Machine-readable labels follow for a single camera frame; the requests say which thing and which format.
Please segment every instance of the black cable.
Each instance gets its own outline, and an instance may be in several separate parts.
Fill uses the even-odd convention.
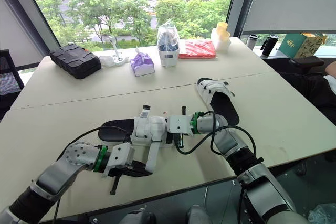
[[[68,146],[70,144],[73,144],[74,142],[78,141],[79,139],[81,139],[82,137],[86,136],[87,134],[90,134],[91,132],[98,131],[98,130],[101,130],[101,129],[115,129],[115,130],[119,130],[119,131],[122,131],[122,132],[126,133],[126,136],[130,136],[130,133],[128,133],[125,129],[119,128],[119,127],[116,127],[116,126],[101,126],[101,127],[98,127],[98,128],[94,128],[94,129],[92,129],[90,131],[87,131],[87,132],[81,134],[80,136],[78,136],[77,138],[75,138],[73,141],[71,141],[70,143],[68,143],[68,145],[64,148],[64,150],[58,156],[58,158],[56,159],[56,161],[58,161],[63,156],[66,148],[68,148]]]
[[[56,209],[55,209],[55,213],[54,213],[54,218],[52,219],[53,220],[52,224],[55,224],[55,222],[56,222],[60,202],[61,202],[61,198],[59,198],[59,200],[57,201],[57,205],[56,205]]]
[[[210,113],[212,113],[213,115],[214,115],[214,124],[213,124],[213,129],[216,127],[216,114],[215,114],[215,112],[213,112],[213,111],[207,111],[207,112],[205,112],[203,115],[207,115],[207,114],[210,114]],[[188,154],[190,154],[190,153],[192,153],[192,152],[194,152],[201,144],[203,144],[203,142],[206,140],[206,138],[204,138],[204,139],[202,139],[201,141],[199,141],[190,151],[187,151],[187,152],[184,152],[184,151],[182,151],[180,148],[179,148],[179,146],[178,146],[178,144],[177,143],[175,143],[175,147],[176,147],[176,149],[177,149],[177,151],[179,152],[179,153],[181,153],[181,154],[183,154],[183,155],[188,155]]]
[[[241,205],[243,204],[243,196],[244,196],[244,189],[242,188],[241,191],[240,191],[240,197],[239,197],[239,205],[238,205],[238,213],[237,213],[237,223],[238,224],[241,224]]]
[[[126,133],[126,137],[130,136],[130,133],[128,133],[127,130],[125,130],[123,128],[116,127],[116,126],[101,126],[101,127],[94,128],[94,129],[92,129],[90,131],[87,131],[87,132],[81,134],[80,136],[78,136],[77,138],[75,138],[74,140],[72,140],[70,143],[68,143],[68,145],[63,149],[63,151],[58,156],[58,158],[56,159],[56,161],[58,161],[63,156],[65,150],[68,148],[69,145],[71,145],[74,142],[78,141],[79,139],[81,139],[82,137],[86,136],[87,134],[90,134],[91,132],[98,131],[98,130],[101,130],[101,129],[115,129],[115,130],[122,131],[122,132]],[[55,209],[55,213],[54,213],[54,218],[52,219],[53,220],[52,224],[55,224],[55,222],[56,222],[57,213],[58,213],[58,208],[59,208],[60,202],[61,202],[61,198],[59,198],[59,200],[57,201],[57,205],[56,205],[56,209]]]
[[[250,141],[252,143],[252,146],[253,146],[253,153],[254,155],[257,155],[257,149],[256,149],[256,144],[253,140],[253,137],[250,135],[250,133],[248,133],[245,129],[239,127],[239,126],[222,126],[222,127],[219,127],[217,129],[215,129],[214,131],[208,133],[204,138],[202,138],[202,140],[200,140],[190,151],[188,152],[183,152],[182,150],[180,150],[180,148],[178,147],[177,143],[175,143],[175,146],[176,146],[176,149],[179,153],[183,154],[183,155],[188,155],[190,153],[192,153],[193,151],[195,151],[208,137],[210,137],[211,135],[214,135],[214,133],[216,133],[217,131],[221,131],[221,130],[224,130],[224,129],[238,129],[238,130],[241,130],[243,131],[249,138],[250,138]]]

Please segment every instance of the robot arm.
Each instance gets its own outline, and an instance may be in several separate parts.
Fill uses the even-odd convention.
[[[253,217],[268,224],[307,224],[302,216],[295,213],[292,200],[262,163],[262,158],[257,159],[234,130],[222,128],[228,125],[223,116],[216,115],[215,119],[214,143],[246,191],[245,204],[252,210]],[[164,134],[161,128],[165,123],[161,123],[159,127],[157,120],[155,122],[155,130],[150,132],[158,142],[162,142]],[[169,117],[166,130],[169,133],[193,136],[212,132],[213,125],[212,116],[196,112],[189,116]],[[145,164],[133,160],[133,154],[134,148],[130,143],[116,145],[112,152],[105,146],[92,146],[85,142],[69,145],[58,161],[49,166],[11,206],[0,213],[0,223],[38,223],[82,170],[103,173],[104,177],[116,177],[111,194],[116,193],[122,174],[133,177],[151,175]]]
[[[191,116],[171,116],[168,119],[167,129],[171,133],[192,136],[212,132],[213,125],[212,116],[196,112]],[[234,130],[221,129],[227,125],[226,119],[217,114],[214,143],[237,175],[242,188],[246,190],[244,200],[253,218],[270,224],[308,223],[295,213],[293,201],[262,163],[263,159],[257,159]]]
[[[105,146],[92,146],[85,142],[69,145],[58,161],[1,212],[0,223],[38,223],[83,170],[116,177],[114,193],[122,174],[133,177],[150,175],[144,170],[145,164],[133,160],[133,154],[134,148],[130,143],[116,145],[112,152],[108,152]]]

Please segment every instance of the window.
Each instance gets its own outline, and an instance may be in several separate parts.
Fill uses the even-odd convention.
[[[226,20],[231,0],[36,0],[61,45],[91,51],[156,45],[157,27],[171,18],[182,39],[209,38]]]

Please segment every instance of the white cloth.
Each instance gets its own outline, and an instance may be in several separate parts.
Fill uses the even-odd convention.
[[[324,78],[329,82],[332,92],[336,94],[336,78],[334,76],[324,76]]]

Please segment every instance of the floor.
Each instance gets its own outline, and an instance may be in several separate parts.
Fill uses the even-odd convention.
[[[306,161],[307,174],[297,176],[296,167],[278,177],[278,181],[294,201],[297,212],[308,217],[309,210],[317,204],[336,202],[336,163],[329,163],[323,155]],[[183,224],[185,213],[193,204],[204,206],[205,187],[171,197],[128,207],[106,214],[92,216],[98,224],[119,223],[130,211],[145,208],[156,215],[158,224]],[[206,197],[206,210],[213,224],[237,223],[237,205],[240,186],[231,180],[209,186]],[[249,223],[244,211],[242,222]]]

